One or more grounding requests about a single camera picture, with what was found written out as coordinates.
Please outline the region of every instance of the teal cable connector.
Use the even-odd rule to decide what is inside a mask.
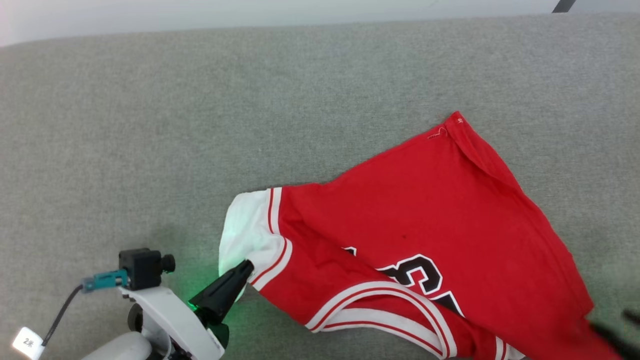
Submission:
[[[83,293],[90,293],[95,290],[115,288],[116,286],[127,286],[128,276],[124,269],[95,274],[93,277],[85,277],[82,280]]]

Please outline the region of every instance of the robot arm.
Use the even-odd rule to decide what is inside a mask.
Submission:
[[[128,319],[132,332],[111,340],[82,360],[218,360],[222,357],[229,340],[228,327],[222,321],[253,272],[250,261],[243,261],[216,279],[187,306],[170,289],[160,286],[161,274],[175,269],[173,256],[161,257],[158,251],[134,249],[121,252],[119,258],[119,270],[87,278],[81,289],[87,293],[118,286],[123,298],[135,302]],[[60,311],[46,341],[40,341],[36,334],[35,344],[22,347],[20,340],[26,331],[32,338],[35,334],[23,328],[14,347],[32,360],[38,360],[71,299],[72,296]]]

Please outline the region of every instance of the black cable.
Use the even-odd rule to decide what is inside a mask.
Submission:
[[[83,288],[82,284],[78,285],[73,290],[71,295],[69,295],[69,297],[67,298],[67,301],[65,301],[65,304],[62,305],[62,309],[60,309],[60,312],[56,316],[56,319],[53,321],[53,324],[51,325],[51,328],[49,329],[49,332],[47,333],[47,336],[45,336],[44,340],[42,340],[42,346],[43,347],[47,346],[47,343],[49,342],[49,339],[51,339],[51,336],[53,335],[53,332],[58,327],[58,324],[60,323],[60,320],[62,320],[62,316],[65,314],[65,311],[69,307],[69,304],[71,304],[71,300],[74,299],[74,297],[80,292],[80,290],[82,290],[82,288]]]

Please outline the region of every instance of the folded fabric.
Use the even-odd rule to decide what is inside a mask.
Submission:
[[[617,359],[571,254],[458,112],[328,184],[238,195],[220,272],[245,258],[314,332],[373,327],[440,359]]]

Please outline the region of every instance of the white cable label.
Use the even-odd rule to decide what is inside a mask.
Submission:
[[[38,360],[44,351],[42,338],[28,327],[23,327],[13,341],[13,348],[27,355],[31,360]]]

